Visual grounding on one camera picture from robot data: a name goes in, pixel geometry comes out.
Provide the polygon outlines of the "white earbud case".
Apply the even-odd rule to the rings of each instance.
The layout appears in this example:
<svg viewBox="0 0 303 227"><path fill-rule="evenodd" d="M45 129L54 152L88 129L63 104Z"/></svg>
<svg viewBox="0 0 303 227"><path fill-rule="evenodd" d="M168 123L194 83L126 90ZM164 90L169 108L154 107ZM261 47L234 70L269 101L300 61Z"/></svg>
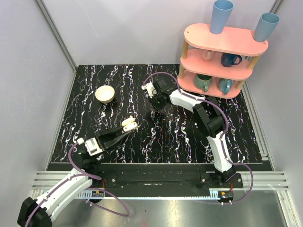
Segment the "white earbud case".
<svg viewBox="0 0 303 227"><path fill-rule="evenodd" d="M135 122L135 119L130 116L122 121L121 126L123 127L124 132L129 132L135 130L138 127L138 124Z"/></svg>

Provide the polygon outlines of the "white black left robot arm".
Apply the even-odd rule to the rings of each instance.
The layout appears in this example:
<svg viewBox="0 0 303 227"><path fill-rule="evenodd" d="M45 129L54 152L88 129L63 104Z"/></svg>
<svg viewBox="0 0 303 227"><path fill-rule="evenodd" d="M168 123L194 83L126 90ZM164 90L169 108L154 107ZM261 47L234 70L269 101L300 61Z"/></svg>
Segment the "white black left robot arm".
<svg viewBox="0 0 303 227"><path fill-rule="evenodd" d="M50 227L61 211L79 194L84 196L90 206L100 200L100 194L106 194L106 180L98 162L100 154L115 149L125 137L138 127L136 122L122 122L119 127L99 130L91 139L77 139L68 151L72 170L50 190L36 199L26 198L18 215L17 223L21 227Z"/></svg>

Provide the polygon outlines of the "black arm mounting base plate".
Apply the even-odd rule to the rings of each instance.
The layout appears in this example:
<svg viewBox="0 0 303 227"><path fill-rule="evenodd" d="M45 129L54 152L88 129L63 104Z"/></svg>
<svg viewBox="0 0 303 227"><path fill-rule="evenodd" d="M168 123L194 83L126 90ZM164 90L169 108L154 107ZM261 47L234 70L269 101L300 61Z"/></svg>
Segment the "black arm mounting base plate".
<svg viewBox="0 0 303 227"><path fill-rule="evenodd" d="M235 168L221 173L213 164L109 164L103 163L95 173L101 180L93 186L116 188L119 185L172 184L201 188L242 189L240 173Z"/></svg>

